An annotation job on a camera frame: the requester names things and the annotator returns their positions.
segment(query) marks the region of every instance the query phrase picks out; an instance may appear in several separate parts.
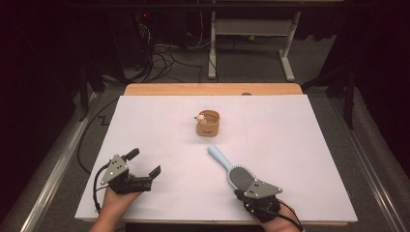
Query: white paper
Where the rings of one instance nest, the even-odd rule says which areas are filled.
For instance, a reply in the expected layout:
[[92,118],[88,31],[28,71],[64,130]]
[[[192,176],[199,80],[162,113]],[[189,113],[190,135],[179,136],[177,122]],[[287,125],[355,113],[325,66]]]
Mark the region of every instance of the white paper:
[[[220,114],[216,137],[195,132],[205,109]],[[252,222],[207,148],[215,144],[233,164],[283,189],[278,195],[302,221],[357,221],[307,96],[123,96],[120,98],[75,217],[95,219],[94,177],[113,155],[134,148],[130,172],[152,190],[135,200],[124,220]],[[103,190],[99,191],[103,203]]]

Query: brush head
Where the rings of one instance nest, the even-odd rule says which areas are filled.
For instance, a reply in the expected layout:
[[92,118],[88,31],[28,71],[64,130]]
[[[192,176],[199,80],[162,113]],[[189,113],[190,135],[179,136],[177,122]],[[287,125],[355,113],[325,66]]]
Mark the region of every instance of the brush head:
[[229,171],[230,182],[239,190],[247,191],[255,182],[256,177],[243,166],[234,166]]

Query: hairbrush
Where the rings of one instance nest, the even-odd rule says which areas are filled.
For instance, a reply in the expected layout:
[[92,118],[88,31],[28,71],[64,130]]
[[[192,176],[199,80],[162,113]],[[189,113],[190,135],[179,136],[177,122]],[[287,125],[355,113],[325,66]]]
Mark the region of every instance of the hairbrush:
[[215,145],[208,147],[208,153],[222,164],[228,172],[229,184],[243,191],[248,197],[262,198],[281,193],[282,189],[257,180],[255,175],[242,165],[232,165]]

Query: gray floor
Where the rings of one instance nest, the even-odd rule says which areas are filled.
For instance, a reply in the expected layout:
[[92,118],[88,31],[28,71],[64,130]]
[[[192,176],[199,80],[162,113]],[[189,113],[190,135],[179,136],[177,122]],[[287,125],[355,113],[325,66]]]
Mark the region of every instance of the gray floor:
[[[326,59],[334,39],[316,42],[312,38],[305,41],[295,41],[289,53],[289,59],[296,82],[303,84],[315,78]],[[237,42],[233,50],[228,39],[218,40],[217,70],[219,82],[286,82],[281,69],[277,51],[283,48],[284,39],[273,39],[264,44]],[[172,48],[172,55],[181,63],[174,63],[167,76],[154,82],[216,82],[207,78],[208,49],[181,50]],[[166,60],[173,58],[167,55]],[[156,67],[165,65],[157,57]],[[126,69],[127,75],[135,71]],[[78,152],[82,163],[91,170],[96,155],[101,148],[103,138],[108,128],[102,123],[102,116],[109,122],[115,109],[115,103],[106,105],[122,95],[124,86],[107,85],[103,94],[92,98],[92,110],[88,120],[90,124],[79,123],[80,110],[77,110],[65,130],[56,140],[42,165],[25,192],[23,192],[8,217],[0,226],[0,231],[20,231],[28,219],[33,206],[39,199],[44,185],[49,180],[53,169],[63,156],[68,155],[67,167],[61,167],[64,177],[57,181],[58,188],[50,194],[50,201],[45,204],[44,214],[38,218],[34,227],[37,231],[86,231],[89,222],[73,218],[82,191],[88,180],[88,174],[78,165],[77,150],[70,150],[70,143],[78,145],[77,129],[85,135]],[[307,226],[307,231],[407,231],[410,228],[410,183],[404,172],[391,154],[386,142],[380,135],[366,111],[360,92],[356,90],[354,106],[354,130],[349,130],[340,119],[340,104],[342,99],[328,99],[325,88],[310,88],[306,91],[316,114],[319,126],[324,133],[331,150],[341,179],[349,192],[350,199],[358,215],[359,222],[343,227]],[[200,227],[185,228],[190,231],[216,231],[217,228]],[[225,231],[238,230],[235,227],[224,228]],[[139,225],[138,231],[182,231],[182,228],[170,226]]]

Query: wire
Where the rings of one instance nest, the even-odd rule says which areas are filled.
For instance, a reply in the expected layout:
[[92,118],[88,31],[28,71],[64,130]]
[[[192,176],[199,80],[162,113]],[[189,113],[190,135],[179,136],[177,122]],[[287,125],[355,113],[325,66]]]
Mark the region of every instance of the wire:
[[99,179],[100,174],[109,166],[109,164],[111,163],[111,160],[104,165],[102,168],[100,168],[100,170],[97,172],[96,177],[94,178],[94,185],[93,185],[93,199],[94,199],[94,205],[96,206],[96,211],[97,213],[100,213],[100,211],[102,210],[102,207],[100,206],[99,200],[97,199],[97,181]]
[[[135,74],[134,76],[130,77],[129,80],[134,83],[138,78],[141,78],[142,76],[145,76],[146,74],[148,74],[151,71],[152,67],[150,66],[149,63],[147,63],[144,68],[137,74]],[[105,76],[102,75],[102,81],[104,81],[105,83],[109,83],[109,84],[122,84],[122,81],[119,80],[113,80],[113,79],[109,79]]]
[[106,189],[106,188],[108,188],[108,186],[106,186],[106,187],[101,187],[101,188],[97,188],[96,191],[99,191],[99,190],[101,190],[101,189]]
[[209,42],[207,42],[207,43],[205,43],[204,45],[201,45],[201,46],[188,47],[188,49],[198,49],[198,48],[203,48],[203,47],[208,46],[209,44],[211,44],[211,41],[209,41]]
[[274,215],[274,216],[276,216],[276,217],[278,217],[278,218],[283,218],[283,219],[286,219],[286,220],[290,221],[290,222],[291,222],[292,224],[294,224],[301,232],[305,231],[304,227],[302,226],[302,224],[301,224],[301,222],[299,221],[298,217],[296,216],[295,212],[294,212],[288,205],[284,204],[283,202],[279,202],[279,203],[282,204],[282,205],[284,205],[286,208],[288,208],[288,209],[292,212],[292,214],[295,216],[297,222],[296,222],[295,220],[293,220],[292,218],[290,218],[290,217],[283,216],[283,215],[281,215],[281,214],[278,214],[278,213],[275,213],[275,212],[266,210],[266,209],[264,209],[264,208],[262,208],[262,207],[259,207],[259,206],[255,206],[255,207],[256,207],[258,210],[260,210],[260,211],[263,211],[263,212],[265,212],[265,213]]
[[[242,41],[242,42],[248,42],[251,44],[264,44],[266,42],[268,42],[271,39],[280,39],[283,38],[281,36],[270,36],[270,37],[266,37],[266,36],[261,36],[261,37],[254,37],[253,40],[251,40],[249,38],[249,36],[238,36],[238,35],[229,35],[229,36],[225,36],[225,37],[229,37],[232,40],[238,40],[238,41]],[[257,38],[264,38],[264,40],[262,42],[257,42],[255,39]]]
[[96,118],[97,118],[98,116],[100,116],[100,114],[103,112],[103,110],[107,109],[111,104],[113,104],[114,102],[117,102],[118,100],[119,100],[119,98],[117,98],[117,99],[115,99],[115,100],[109,102],[106,106],[104,106],[104,107],[96,114],[96,116],[94,116],[93,119],[91,119],[90,123],[88,123],[87,127],[86,127],[85,130],[84,130],[84,133],[81,135],[81,137],[80,137],[80,139],[79,139],[78,147],[77,147],[77,162],[78,162],[79,166],[82,168],[82,170],[84,170],[86,173],[88,173],[88,175],[91,175],[91,171],[89,171],[89,170],[82,164],[81,159],[80,159],[80,152],[79,152],[79,150],[80,150],[80,148],[81,148],[82,141],[84,140],[84,136],[85,136],[85,134],[87,133],[87,131],[89,130],[90,126],[93,124],[94,120],[96,120]]
[[193,48],[199,47],[202,43],[202,36],[203,36],[203,32],[204,32],[204,23],[203,23],[203,18],[202,18],[202,12],[199,12],[199,16],[201,17],[201,37],[199,38],[198,44]]
[[145,25],[142,24],[142,23],[139,23],[139,26],[141,26],[141,27],[145,30],[145,33],[142,34],[142,38],[146,35],[146,37],[147,37],[147,44],[149,44],[150,41],[151,41],[151,32],[150,32],[150,30],[148,29],[147,26],[145,26]]
[[158,51],[158,52],[154,52],[153,55],[158,56],[160,59],[153,61],[153,64],[157,64],[158,62],[163,62],[164,65],[162,67],[156,66],[153,68],[154,71],[158,72],[157,76],[155,77],[151,77],[148,78],[146,80],[146,82],[152,82],[156,79],[162,78],[164,76],[177,80],[178,82],[185,82],[183,80],[180,80],[178,78],[169,76],[168,74],[171,73],[172,68],[174,66],[174,64],[179,64],[179,65],[183,65],[183,66],[187,66],[187,67],[193,67],[193,68],[199,68],[199,72],[198,72],[198,82],[200,82],[200,75],[202,74],[202,69],[203,67],[201,65],[190,65],[190,64],[186,64],[183,63],[179,60],[177,60],[173,55],[172,55],[172,49],[171,47],[173,47],[173,45],[171,45],[170,43],[165,45],[162,43],[156,44],[155,48],[159,49],[159,48],[164,48],[163,51]]
[[209,63],[211,63],[211,65],[214,67],[217,83],[220,83],[220,77],[218,76],[217,67],[215,66],[214,62],[212,62],[211,58],[209,58],[208,60],[209,60]]

